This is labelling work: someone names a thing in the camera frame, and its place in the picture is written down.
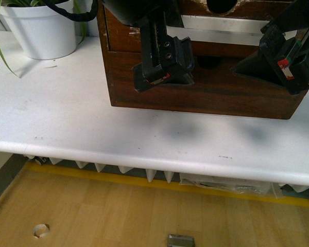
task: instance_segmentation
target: wooden box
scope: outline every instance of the wooden box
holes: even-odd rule
[[[223,14],[209,10],[210,0],[180,0],[181,14],[268,20],[290,1],[238,1]],[[214,6],[216,12],[226,11]],[[192,86],[161,85],[143,93],[134,90],[132,68],[141,62],[139,34],[130,34],[100,6],[98,29],[111,104],[116,107],[289,119],[306,92],[297,96],[269,84],[234,76],[229,69],[255,52],[257,46],[192,42],[196,60]],[[218,61],[205,66],[199,61]]]

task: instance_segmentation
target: black cable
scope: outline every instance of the black cable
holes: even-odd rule
[[[50,0],[42,0],[50,9],[74,22],[89,22],[96,18],[98,12],[98,0],[93,0],[90,12],[74,14],[68,13],[65,9],[61,9],[53,4]]]

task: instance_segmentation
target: spider plant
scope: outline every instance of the spider plant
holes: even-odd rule
[[[67,0],[51,0],[54,4],[59,4],[59,3],[63,3],[66,2]],[[42,3],[41,0],[0,0],[0,6],[1,5],[5,5],[8,7],[38,7],[38,6],[44,6],[44,4]],[[77,4],[77,2],[74,0],[74,6],[76,9],[77,13],[80,13],[80,8]],[[81,43],[85,36],[86,36],[86,24],[83,22],[81,23],[81,33],[82,33],[82,39],[79,43]],[[6,65],[6,67],[13,73],[15,74],[11,68],[9,67],[1,49],[0,49],[0,57],[3,61],[3,63]]]

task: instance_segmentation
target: white countertop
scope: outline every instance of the white countertop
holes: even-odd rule
[[[0,151],[309,186],[309,92],[290,120],[115,108],[99,38],[37,61],[0,32]]]

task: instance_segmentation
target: yellow tape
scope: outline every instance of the yellow tape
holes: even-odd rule
[[[143,187],[159,188],[159,189],[170,189],[182,192],[200,193],[205,195],[219,196],[219,197],[230,197],[239,198],[244,200],[254,200],[262,202],[273,202],[282,203],[294,206],[309,207],[309,199],[294,198],[294,197],[284,197],[281,199],[276,198],[266,198],[266,197],[255,197],[241,194],[234,194],[230,192],[205,189],[197,186],[179,185],[177,182],[167,183],[166,181],[153,180],[151,183],[144,178],[130,177],[126,175],[118,175],[111,173],[100,173],[95,171],[81,170],[75,168],[67,168],[62,166],[53,165],[38,165],[37,163],[28,162],[24,165],[23,169],[37,172],[52,173],[57,175],[64,175],[76,178],[100,180],[111,183],[129,184]]]

